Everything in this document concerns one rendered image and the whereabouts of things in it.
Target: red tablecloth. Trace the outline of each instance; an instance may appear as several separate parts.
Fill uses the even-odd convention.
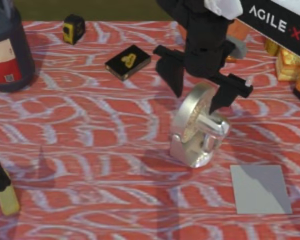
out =
[[[25,29],[38,77],[0,93],[0,159],[22,207],[0,211],[0,240],[300,240],[300,101],[277,82],[259,34],[224,69],[255,91],[223,110],[233,129],[211,163],[189,169],[168,154],[181,99],[157,58],[124,83],[104,69],[131,44],[182,48],[174,23],[88,22],[75,46],[61,22]],[[184,95],[199,81],[187,76]],[[293,215],[236,214],[229,167],[244,163],[282,166]]]

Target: qr code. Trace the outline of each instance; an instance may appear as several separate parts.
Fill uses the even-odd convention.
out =
[[[4,76],[4,79],[7,83],[12,83],[15,81],[15,78],[14,78],[14,75],[13,74],[10,74],[10,75],[5,75]]]

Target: red x logo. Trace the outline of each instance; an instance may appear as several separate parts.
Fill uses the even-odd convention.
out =
[[[300,30],[297,30],[295,27],[292,28],[293,33],[291,34],[292,38],[296,38],[298,41],[300,40]]]

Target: red and white label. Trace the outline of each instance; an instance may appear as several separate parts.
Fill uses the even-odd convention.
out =
[[[18,81],[22,78],[10,39],[0,41],[0,84]]]

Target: gray pad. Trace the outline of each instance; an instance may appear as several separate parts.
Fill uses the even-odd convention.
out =
[[[237,214],[292,214],[279,165],[230,166]]]
[[[247,55],[247,52],[248,52],[248,48],[247,48],[247,45],[245,42],[233,37],[233,36],[230,36],[230,35],[227,35],[226,36],[226,39],[230,42],[232,42],[233,44],[235,44],[235,49],[230,53],[230,56],[235,58],[235,59],[243,59],[246,55]]]

